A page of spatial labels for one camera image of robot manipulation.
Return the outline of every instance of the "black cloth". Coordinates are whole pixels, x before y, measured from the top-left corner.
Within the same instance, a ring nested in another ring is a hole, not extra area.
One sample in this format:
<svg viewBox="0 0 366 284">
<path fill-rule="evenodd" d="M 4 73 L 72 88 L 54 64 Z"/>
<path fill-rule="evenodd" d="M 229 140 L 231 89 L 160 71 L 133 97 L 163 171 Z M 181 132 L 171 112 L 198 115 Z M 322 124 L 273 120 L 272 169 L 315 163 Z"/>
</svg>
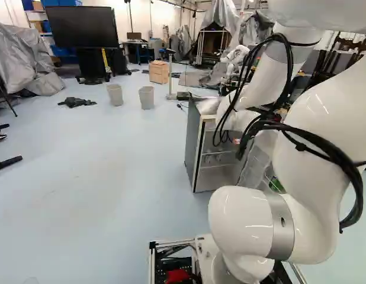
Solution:
<svg viewBox="0 0 366 284">
<path fill-rule="evenodd" d="M 74 98 L 73 96 L 69 96 L 63 102 L 59 102 L 58 105 L 67 105 L 69 108 L 76 108 L 81 105 L 96 105 L 96 102 L 92 102 L 86 99 Z"/>
</svg>

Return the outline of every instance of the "light blue floor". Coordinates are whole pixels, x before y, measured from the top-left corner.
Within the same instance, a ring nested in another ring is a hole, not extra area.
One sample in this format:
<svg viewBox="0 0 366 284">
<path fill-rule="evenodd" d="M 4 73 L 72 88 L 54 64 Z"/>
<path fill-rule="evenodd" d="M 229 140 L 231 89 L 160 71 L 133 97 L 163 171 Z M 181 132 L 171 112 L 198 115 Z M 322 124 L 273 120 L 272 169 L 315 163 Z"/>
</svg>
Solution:
<svg viewBox="0 0 366 284">
<path fill-rule="evenodd" d="M 174 91 L 186 89 L 177 81 Z M 183 164 L 187 115 L 165 99 L 167 84 L 141 72 L 111 80 L 123 87 L 116 108 L 105 85 L 66 83 L 53 97 L 23 100 L 18 118 L 0 111 L 0 124 L 11 124 L 0 159 L 24 156 L 0 171 L 0 284 L 146 283 L 150 240 L 208 232 L 210 193 L 191 193 Z M 140 109 L 145 85 L 155 87 L 154 110 Z M 67 96 L 98 105 L 58 106 Z M 366 173 L 364 182 L 360 223 L 340 235 L 327 262 L 302 266 L 309 284 L 366 283 Z M 342 212 L 353 198 L 349 190 Z"/>
</svg>

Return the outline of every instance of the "television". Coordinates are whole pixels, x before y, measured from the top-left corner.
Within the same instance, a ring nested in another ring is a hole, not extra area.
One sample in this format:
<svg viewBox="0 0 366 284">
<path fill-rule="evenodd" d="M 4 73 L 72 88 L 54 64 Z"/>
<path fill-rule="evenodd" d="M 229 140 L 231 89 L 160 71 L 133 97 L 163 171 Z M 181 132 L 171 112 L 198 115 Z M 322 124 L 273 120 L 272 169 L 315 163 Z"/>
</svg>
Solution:
<svg viewBox="0 0 366 284">
<path fill-rule="evenodd" d="M 52 6 L 46 14 L 58 47 L 80 49 L 118 48 L 111 7 Z"/>
</svg>

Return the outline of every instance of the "cable bundle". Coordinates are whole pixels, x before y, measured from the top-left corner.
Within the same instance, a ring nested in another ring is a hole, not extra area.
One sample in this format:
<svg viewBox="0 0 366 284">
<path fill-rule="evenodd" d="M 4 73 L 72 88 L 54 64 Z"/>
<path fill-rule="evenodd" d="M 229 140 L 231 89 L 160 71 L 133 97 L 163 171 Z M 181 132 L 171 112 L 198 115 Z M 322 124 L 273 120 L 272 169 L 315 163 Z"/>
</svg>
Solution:
<svg viewBox="0 0 366 284">
<path fill-rule="evenodd" d="M 339 166 L 351 181 L 355 191 L 354 206 L 350 213 L 339 223 L 340 233 L 342 233 L 342 229 L 350 227 L 351 225 L 354 225 L 356 222 L 358 222 L 363 211 L 363 182 L 357 166 L 366 164 L 366 161 L 354 163 L 340 148 L 335 146 L 327 139 L 324 139 L 306 130 L 295 128 L 274 120 L 255 120 L 248 125 L 245 132 L 243 133 L 240 147 L 236 154 L 238 159 L 242 158 L 248 141 L 254 138 L 261 130 L 282 131 L 283 135 L 287 137 L 290 142 L 296 145 L 296 150 L 307 151 L 317 157 L 320 157 L 321 159 L 327 160 Z M 323 151 L 325 154 L 311 149 L 304 143 L 294 139 L 288 133 L 293 133 L 300 136 L 301 138 L 304 138 L 308 142 L 321 149 L 321 151 Z"/>
<path fill-rule="evenodd" d="M 291 44 L 286 39 L 286 37 L 280 33 L 273 34 L 270 37 L 268 37 L 263 42 L 259 43 L 253 50 L 250 51 L 250 53 L 245 56 L 242 64 L 242 68 L 240 71 L 240 76 L 238 79 L 238 85 L 235 92 L 235 95 L 232 100 L 230 100 L 229 96 L 229 102 L 230 105 L 226 112 L 221 117 L 219 123 L 216 126 L 215 132 L 213 134 L 213 145 L 215 147 L 219 146 L 220 143 L 224 143 L 226 140 L 230 140 L 229 132 L 223 131 L 223 127 L 225 125 L 226 120 L 228 119 L 230 113 L 232 111 L 236 111 L 234 109 L 237 100 L 240 97 L 240 93 L 242 88 L 244 87 L 246 80 L 249 76 L 249 73 L 251 71 L 252 64 L 254 63 L 258 51 L 262 48 L 264 44 L 268 44 L 272 41 L 279 41 L 284 44 L 286 54 L 287 54 L 287 79 L 284 85 L 284 88 L 281 92 L 281 95 L 279 98 L 273 103 L 272 107 L 266 114 L 261 114 L 258 117 L 254 118 L 251 123 L 246 127 L 245 131 L 242 134 L 242 138 L 240 141 L 239 149 L 236 153 L 237 158 L 240 160 L 245 152 L 246 146 L 248 144 L 248 141 L 252 138 L 254 138 L 257 133 L 261 130 L 277 130 L 282 131 L 283 135 L 287 137 L 288 140 L 290 140 L 292 143 L 296 145 L 296 150 L 298 151 L 307 151 L 311 154 L 314 154 L 317 157 L 320 157 L 321 159 L 327 160 L 331 163 L 334 163 L 338 165 L 344 174 L 349 178 L 351 181 L 354 191 L 355 191 L 355 202 L 354 206 L 351 209 L 350 213 L 339 223 L 339 229 L 340 233 L 342 233 L 342 230 L 346 227 L 350 227 L 351 225 L 354 225 L 358 220 L 361 218 L 362 211 L 363 211 L 363 182 L 362 177 L 357 169 L 358 166 L 362 166 L 366 164 L 366 161 L 363 162 L 356 162 L 354 163 L 340 148 L 335 146 L 330 141 L 316 135 L 313 133 L 310 133 L 305 130 L 301 130 L 299 128 L 291 127 L 289 125 L 285 125 L 281 122 L 277 122 L 275 120 L 269 120 L 268 118 L 272 118 L 273 112 L 276 109 L 279 109 L 286 101 L 289 96 L 290 91 L 290 85 L 291 85 L 291 78 L 293 74 L 293 54 L 291 50 Z M 246 68 L 245 76 L 241 82 L 243 71 Z M 219 132 L 220 140 L 216 142 L 216 134 Z M 297 140 L 295 140 L 292 136 L 290 136 L 288 133 L 293 133 L 295 135 L 298 135 L 308 142 L 312 143 L 319 149 L 321 149 L 325 154 L 319 153 L 316 150 L 311 149 L 310 147 L 307 147 L 304 143 L 301 143 Z"/>
<path fill-rule="evenodd" d="M 256 60 L 256 58 L 257 58 L 258 51 L 260 51 L 260 49 L 262 48 L 262 46 L 264 44 L 268 44 L 272 41 L 279 41 L 280 43 L 284 44 L 285 51 L 286 51 L 286 54 L 287 54 L 287 79 L 286 79 L 284 88 L 281 92 L 281 95 L 279 96 L 277 101 L 272 105 L 272 108 L 269 110 L 269 113 L 272 113 L 274 110 L 280 108 L 280 106 L 287 100 L 288 95 L 289 95 L 289 91 L 290 91 L 291 78 L 292 78 L 292 73 L 293 73 L 293 54 L 292 54 L 292 50 L 291 50 L 291 44 L 287 40 L 287 38 L 283 34 L 276 33 L 276 34 L 272 34 L 271 36 L 266 38 L 264 41 L 259 43 L 256 47 L 254 47 L 248 53 L 247 56 L 245 56 L 245 58 L 243 60 L 243 63 L 242 63 L 240 76 L 238 78 L 238 85 L 237 85 L 235 96 L 233 97 L 232 101 L 230 101 L 230 95 L 229 95 L 230 105 L 229 105 L 228 109 L 226 110 L 226 112 L 221 117 L 221 119 L 220 119 L 219 123 L 217 124 L 216 129 L 214 131 L 213 138 L 212 138 L 213 146 L 218 147 L 221 144 L 221 142 L 224 143 L 227 140 L 227 138 L 229 138 L 229 132 L 227 130 L 223 131 L 225 122 L 228 119 L 230 113 L 232 111 L 236 111 L 234 109 L 234 107 L 237 103 L 238 98 L 240 97 L 241 90 L 242 90 L 242 88 L 244 87 L 244 85 L 246 83 L 246 80 L 249 76 L 252 65 L 253 65 L 254 61 Z M 243 74 L 243 71 L 245 69 L 245 66 L 247 66 L 246 73 L 245 73 L 245 76 L 244 76 L 244 78 L 241 82 L 242 74 Z M 219 136 L 220 136 L 220 140 L 218 142 L 216 142 L 217 132 L 219 132 Z"/>
</svg>

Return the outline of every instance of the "wastebasket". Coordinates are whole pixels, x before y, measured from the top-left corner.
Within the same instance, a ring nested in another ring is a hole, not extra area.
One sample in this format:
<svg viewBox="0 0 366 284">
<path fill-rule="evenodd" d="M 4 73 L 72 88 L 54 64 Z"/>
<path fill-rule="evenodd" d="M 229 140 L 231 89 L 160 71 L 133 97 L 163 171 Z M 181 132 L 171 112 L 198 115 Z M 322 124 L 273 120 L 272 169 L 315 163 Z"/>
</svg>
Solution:
<svg viewBox="0 0 366 284">
<path fill-rule="evenodd" d="M 123 101 L 123 90 L 118 84 L 107 85 L 107 91 L 111 99 L 111 104 L 115 107 L 122 105 Z"/>
<path fill-rule="evenodd" d="M 142 109 L 154 108 L 154 87 L 145 86 L 139 89 Z"/>
</svg>

